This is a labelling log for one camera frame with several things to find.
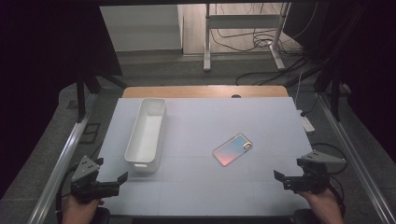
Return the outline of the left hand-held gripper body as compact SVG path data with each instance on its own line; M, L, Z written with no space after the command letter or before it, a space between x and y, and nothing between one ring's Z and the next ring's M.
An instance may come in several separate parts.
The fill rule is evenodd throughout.
M71 194L83 203L94 199L103 199L118 196L120 188L114 188L115 182L99 182L96 180L103 158L92 160L84 156L79 162L71 178Z

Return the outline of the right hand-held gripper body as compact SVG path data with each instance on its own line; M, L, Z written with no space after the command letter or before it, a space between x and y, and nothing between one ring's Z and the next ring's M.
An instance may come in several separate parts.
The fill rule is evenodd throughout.
M292 191L309 191L314 194L323 192L330 185L328 164L343 164L347 161L319 151L312 151L297 160L297 165L303 169L302 176L292 177L289 187Z

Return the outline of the white plastic bin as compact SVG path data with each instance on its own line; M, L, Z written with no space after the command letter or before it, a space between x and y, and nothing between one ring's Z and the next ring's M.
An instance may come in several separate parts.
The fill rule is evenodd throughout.
M124 159L136 172L154 173L158 170L166 120L167 111L164 99L145 98L141 101L124 154Z

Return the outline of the iridescent phone case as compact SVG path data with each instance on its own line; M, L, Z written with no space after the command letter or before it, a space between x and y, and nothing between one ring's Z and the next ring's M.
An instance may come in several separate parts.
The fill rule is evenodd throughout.
M226 167L252 149L253 144L242 133L237 134L212 152L217 161Z

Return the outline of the person's right hand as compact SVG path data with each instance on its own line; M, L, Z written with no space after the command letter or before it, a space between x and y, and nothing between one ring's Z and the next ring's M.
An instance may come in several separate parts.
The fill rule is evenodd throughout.
M306 199L321 224L344 224L336 197L329 189L318 194L300 191L299 195Z

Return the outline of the person's left hand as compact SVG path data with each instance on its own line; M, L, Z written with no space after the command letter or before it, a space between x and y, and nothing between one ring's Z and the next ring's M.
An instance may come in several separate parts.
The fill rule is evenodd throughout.
M64 204L62 224L90 224L96 208L104 203L102 199L94 199L89 203L82 203L74 195L69 195Z

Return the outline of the black rounded pad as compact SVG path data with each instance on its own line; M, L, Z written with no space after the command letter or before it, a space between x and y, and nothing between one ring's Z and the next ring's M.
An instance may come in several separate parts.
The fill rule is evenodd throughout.
M110 212L107 208L97 207L92 218L91 224L108 224Z
M316 217L311 209L298 209L293 213L294 224L316 224Z

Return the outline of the white power strip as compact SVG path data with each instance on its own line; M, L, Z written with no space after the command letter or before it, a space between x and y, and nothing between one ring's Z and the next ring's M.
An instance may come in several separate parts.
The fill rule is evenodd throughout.
M305 113L302 110L299 110L298 114L300 116L300 120L303 124L304 130L307 133L313 133L316 129L314 128L312 123L309 121L309 119L306 117Z

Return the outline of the white table cover sheet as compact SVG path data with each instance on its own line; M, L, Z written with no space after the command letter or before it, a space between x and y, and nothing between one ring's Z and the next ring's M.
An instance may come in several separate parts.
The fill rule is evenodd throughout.
M303 125L289 97L169 99L159 169L139 174L124 159L141 102L120 99L100 155L98 176L111 181L128 173L114 215L132 217L287 216L306 201L275 180L274 171L302 175L296 161L310 152ZM212 152L242 133L253 144L223 167Z

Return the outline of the black metal stand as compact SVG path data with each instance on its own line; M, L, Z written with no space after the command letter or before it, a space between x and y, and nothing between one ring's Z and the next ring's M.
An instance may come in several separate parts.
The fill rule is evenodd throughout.
M314 83L314 90L325 92L328 86L331 86L330 110L335 120L339 121L340 73L338 68L323 67Z
M118 78L111 76L109 74L103 73L97 69L81 70L77 74L77 95L78 95L78 119L77 123L81 123L86 115L88 114L88 109L85 103L85 88L88 88L90 93L99 93L101 90L101 85L99 84L98 77L102 77L105 80L115 84L121 89L125 90L128 85L119 80Z

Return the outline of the black curtain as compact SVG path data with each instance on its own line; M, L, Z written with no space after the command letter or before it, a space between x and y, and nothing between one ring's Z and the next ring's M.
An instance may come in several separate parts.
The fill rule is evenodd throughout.
M99 6L0 0L0 199L46 130L60 91L79 77L120 74Z
M355 114L396 162L396 0L295 0L284 33L351 90Z

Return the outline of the white cabinet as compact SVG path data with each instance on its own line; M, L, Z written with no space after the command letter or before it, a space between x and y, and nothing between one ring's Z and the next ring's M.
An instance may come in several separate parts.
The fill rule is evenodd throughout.
M178 5L100 7L116 51L182 49Z

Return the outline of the aluminium rail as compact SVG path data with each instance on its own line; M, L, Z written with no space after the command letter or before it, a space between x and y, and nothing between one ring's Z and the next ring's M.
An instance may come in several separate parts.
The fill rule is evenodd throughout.
M70 133L64 148L52 169L49 180L44 187L35 208L30 215L27 224L43 224L53 200L55 199L56 192L61 185L67 167L75 153L78 142L85 130L88 120L92 113L92 108L97 99L97 94L90 93L86 100L86 114L80 122L76 122L72 132Z
M337 135L349 164L353 167L358 179L360 180L365 192L367 193L375 211L377 212L383 224L396 224L396 215L390 210L389 204L381 192L375 180L369 174L368 169L363 163L355 145L347 135L346 130L341 121L337 121L330 109L330 103L322 93L318 93L318 102L324 111L332 129Z

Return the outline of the black square floor frame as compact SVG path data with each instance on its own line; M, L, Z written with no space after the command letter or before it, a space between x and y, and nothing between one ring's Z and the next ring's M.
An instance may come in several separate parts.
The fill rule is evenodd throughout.
M79 142L83 145L93 144L99 134L100 123L88 123L80 137Z

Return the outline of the white metal desk frame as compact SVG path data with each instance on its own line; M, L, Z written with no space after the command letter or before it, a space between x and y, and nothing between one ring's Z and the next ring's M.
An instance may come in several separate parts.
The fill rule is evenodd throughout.
M204 71L211 69L211 52L210 52L210 31L212 29L271 29L275 28L276 33L269 50L276 63L279 71L286 69L278 52L278 42L283 30L285 19L290 3L282 4L282 8L278 14L265 15L211 15L209 4L205 5L205 49L204 49Z

